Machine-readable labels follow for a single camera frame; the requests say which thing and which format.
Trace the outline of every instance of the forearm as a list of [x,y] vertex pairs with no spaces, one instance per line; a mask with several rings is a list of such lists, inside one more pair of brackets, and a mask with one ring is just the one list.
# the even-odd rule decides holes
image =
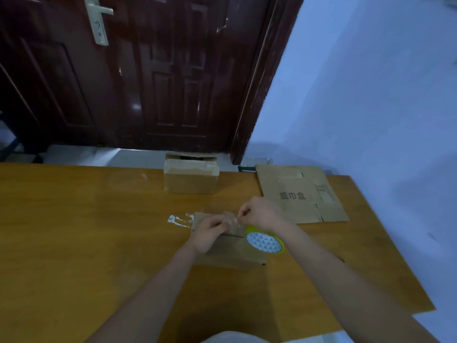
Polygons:
[[196,256],[188,243],[87,341],[156,342]]
[[402,306],[298,226],[285,225],[278,236],[355,342],[436,342]]

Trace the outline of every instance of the white wall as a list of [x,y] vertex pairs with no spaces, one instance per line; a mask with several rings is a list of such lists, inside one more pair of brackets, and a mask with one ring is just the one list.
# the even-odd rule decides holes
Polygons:
[[457,10],[305,0],[246,151],[356,181],[457,341]]

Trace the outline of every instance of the right hand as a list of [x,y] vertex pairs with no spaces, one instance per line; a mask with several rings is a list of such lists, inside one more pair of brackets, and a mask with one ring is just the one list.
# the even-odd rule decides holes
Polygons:
[[265,197],[254,196],[243,204],[238,212],[238,220],[246,225],[254,225],[257,229],[277,235],[288,220],[279,206]]

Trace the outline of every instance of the cardboard piece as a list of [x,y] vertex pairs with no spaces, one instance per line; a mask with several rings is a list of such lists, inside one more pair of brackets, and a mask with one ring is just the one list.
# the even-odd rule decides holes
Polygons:
[[296,224],[348,221],[325,173],[313,166],[256,165],[263,196]]
[[[192,230],[209,214],[194,213]],[[246,271],[266,265],[266,254],[251,246],[245,237],[220,235],[207,253],[197,256],[195,265]]]
[[218,187],[216,154],[168,153],[165,155],[165,191],[183,194],[214,194]]

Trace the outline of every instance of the left hand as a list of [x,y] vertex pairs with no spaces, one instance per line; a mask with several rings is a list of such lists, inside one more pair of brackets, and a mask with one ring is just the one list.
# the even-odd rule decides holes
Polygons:
[[187,243],[194,247],[198,253],[206,253],[216,238],[230,228],[227,223],[222,222],[223,219],[223,214],[210,215],[204,218],[192,231]]

